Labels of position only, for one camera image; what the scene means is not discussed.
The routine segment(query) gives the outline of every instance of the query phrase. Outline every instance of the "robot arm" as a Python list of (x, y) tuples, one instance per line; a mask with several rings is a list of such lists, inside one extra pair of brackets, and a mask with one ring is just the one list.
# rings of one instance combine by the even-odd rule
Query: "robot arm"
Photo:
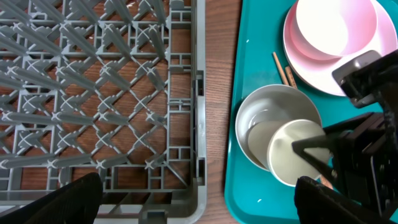
[[(398, 50), (384, 57), (366, 52), (335, 70), (333, 77), (355, 107), (379, 103), (383, 113), (368, 113), (326, 127), (326, 136), (294, 142), (293, 149), (345, 196), (338, 201), (357, 201), (388, 219), (398, 207)], [(304, 149), (309, 147), (328, 148), (333, 168), (307, 154)], [(299, 183), (296, 205), (299, 187), (310, 182)], [(333, 193), (328, 194), (334, 200)]]

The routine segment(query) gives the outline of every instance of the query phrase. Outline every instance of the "dish rack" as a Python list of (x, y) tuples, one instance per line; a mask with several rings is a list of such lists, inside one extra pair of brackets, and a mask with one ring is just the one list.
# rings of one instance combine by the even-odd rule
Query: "dish rack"
[(197, 221), (205, 1), (2, 0), (0, 9), (0, 216), (98, 172), (96, 223)]

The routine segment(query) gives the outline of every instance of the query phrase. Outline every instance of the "white cup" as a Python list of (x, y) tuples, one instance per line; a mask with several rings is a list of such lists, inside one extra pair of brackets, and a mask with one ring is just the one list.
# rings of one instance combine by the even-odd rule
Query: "white cup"
[[(250, 130), (248, 146), (277, 180), (295, 187), (301, 176), (317, 179), (320, 173), (294, 153), (292, 142), (321, 135), (325, 135), (321, 126), (305, 119), (262, 122)], [(326, 164), (330, 158), (327, 149), (313, 148), (306, 152)]]

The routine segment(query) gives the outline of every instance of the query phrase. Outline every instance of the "pink plate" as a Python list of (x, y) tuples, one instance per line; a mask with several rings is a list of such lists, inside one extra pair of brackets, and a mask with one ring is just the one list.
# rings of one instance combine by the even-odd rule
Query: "pink plate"
[(284, 25), (284, 49), (287, 60), (294, 72), (310, 86), (336, 96), (345, 96), (333, 79), (331, 73), (351, 59), (369, 51), (375, 50), (385, 56), (398, 49), (397, 33), (390, 16), (377, 1), (372, 1), (377, 12), (377, 31), (373, 40), (359, 52), (332, 60), (314, 60), (301, 54), (290, 38), (289, 27), (292, 24), (297, 8), (297, 2), (286, 16)]

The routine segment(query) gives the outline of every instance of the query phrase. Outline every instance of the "pink bowl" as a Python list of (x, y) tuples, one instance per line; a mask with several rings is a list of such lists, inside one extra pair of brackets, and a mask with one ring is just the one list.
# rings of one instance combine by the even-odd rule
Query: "pink bowl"
[(380, 3), (376, 0), (371, 1), (377, 12), (377, 31), (372, 41), (355, 54), (324, 61), (308, 58), (299, 52), (293, 44), (290, 27), (295, 17), (297, 2), (292, 6), (284, 24), (283, 42), (286, 59), (298, 77), (320, 91), (336, 96), (345, 96), (343, 90), (331, 75), (334, 70), (370, 50), (375, 50), (381, 56), (385, 56), (398, 49), (398, 38), (394, 23)]
[(290, 27), (296, 48), (316, 60), (360, 51), (376, 29), (377, 14), (371, 0), (299, 0)]

